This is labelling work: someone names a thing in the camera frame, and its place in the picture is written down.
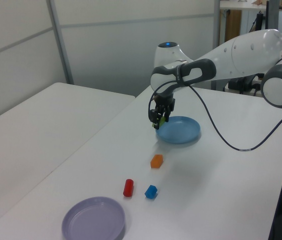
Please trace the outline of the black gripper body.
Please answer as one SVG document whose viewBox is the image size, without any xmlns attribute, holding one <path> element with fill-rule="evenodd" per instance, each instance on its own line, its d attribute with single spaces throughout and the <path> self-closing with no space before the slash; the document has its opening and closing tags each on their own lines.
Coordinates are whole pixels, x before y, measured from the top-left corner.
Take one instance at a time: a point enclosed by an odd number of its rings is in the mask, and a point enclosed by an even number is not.
<svg viewBox="0 0 282 240">
<path fill-rule="evenodd" d="M 160 95 L 156 95 L 154 98 L 153 98 L 154 102 L 155 102 L 155 107 L 156 108 L 162 108 L 162 109 L 165 109 L 165 106 L 166 104 L 171 101 L 171 100 L 175 100 L 173 95 L 169 95 L 167 97 L 163 97 L 163 96 L 160 96 Z"/>
</svg>

